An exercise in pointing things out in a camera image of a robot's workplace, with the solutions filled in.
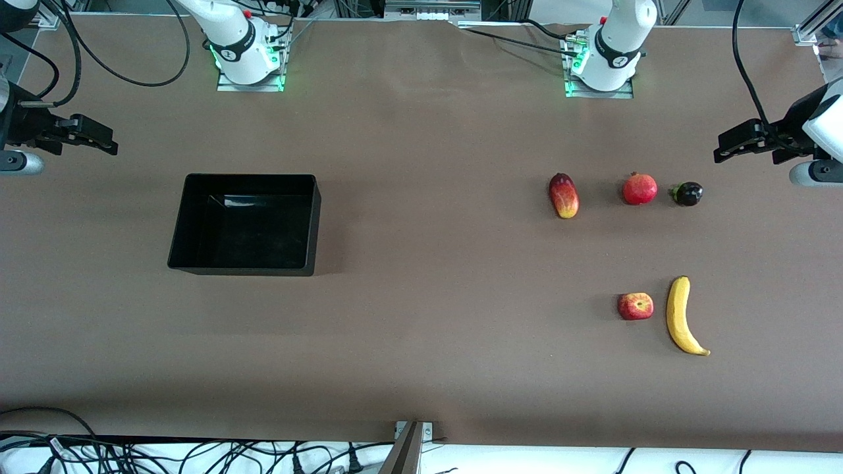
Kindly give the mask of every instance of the eggplant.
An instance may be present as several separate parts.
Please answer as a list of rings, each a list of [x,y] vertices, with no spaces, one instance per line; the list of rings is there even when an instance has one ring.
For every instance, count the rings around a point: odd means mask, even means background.
[[[702,199],[702,186],[700,183],[688,181],[670,190],[670,196],[680,206],[696,206]]]

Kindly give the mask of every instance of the apple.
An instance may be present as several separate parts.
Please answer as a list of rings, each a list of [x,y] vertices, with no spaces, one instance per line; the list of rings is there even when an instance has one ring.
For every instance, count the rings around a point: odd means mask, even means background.
[[[652,316],[652,298],[646,293],[622,294],[618,299],[618,312],[628,321],[645,320]]]
[[[560,218],[569,219],[577,215],[579,210],[579,195],[571,176],[557,173],[550,179],[550,201]]]
[[[639,175],[632,173],[632,176],[624,183],[624,201],[627,204],[647,204],[656,198],[658,186],[656,180],[650,175]]]

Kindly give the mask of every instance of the yellow banana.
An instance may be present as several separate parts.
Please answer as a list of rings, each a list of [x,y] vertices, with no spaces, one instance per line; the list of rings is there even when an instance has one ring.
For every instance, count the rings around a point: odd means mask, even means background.
[[[680,349],[695,355],[707,356],[710,350],[703,348],[696,341],[688,329],[688,317],[685,309],[688,306],[688,294],[690,293],[690,280],[688,277],[679,277],[674,280],[670,287],[668,296],[668,329],[670,336]]]

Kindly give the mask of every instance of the black rectangular container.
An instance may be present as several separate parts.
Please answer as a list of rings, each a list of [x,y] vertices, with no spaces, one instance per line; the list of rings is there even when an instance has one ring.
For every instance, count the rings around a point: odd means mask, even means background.
[[[314,274],[313,175],[188,175],[167,265],[196,275]]]

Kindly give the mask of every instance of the brown table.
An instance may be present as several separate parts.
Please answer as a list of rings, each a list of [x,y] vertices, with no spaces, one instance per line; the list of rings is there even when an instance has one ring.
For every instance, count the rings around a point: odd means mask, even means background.
[[[283,94],[217,93],[189,25],[169,87],[85,58],[60,111],[113,127],[119,156],[68,147],[2,181],[4,406],[69,408],[103,434],[388,439],[418,417],[453,443],[843,447],[843,194],[791,186],[769,156],[714,165],[717,134],[755,115],[728,30],[654,30],[636,98],[601,101],[566,98],[553,54],[439,22],[318,23]],[[180,64],[172,18],[78,28],[132,77]],[[36,46],[72,75],[63,32]],[[822,83],[786,30],[742,49],[773,118]],[[24,84],[47,77],[32,60]],[[570,221],[546,195],[560,171],[582,198]],[[632,171],[662,186],[653,204],[620,203]],[[315,174],[316,276],[169,270],[194,172]],[[700,206],[670,203],[683,180]],[[682,274],[709,358],[665,328]],[[635,291],[651,320],[616,315]]]

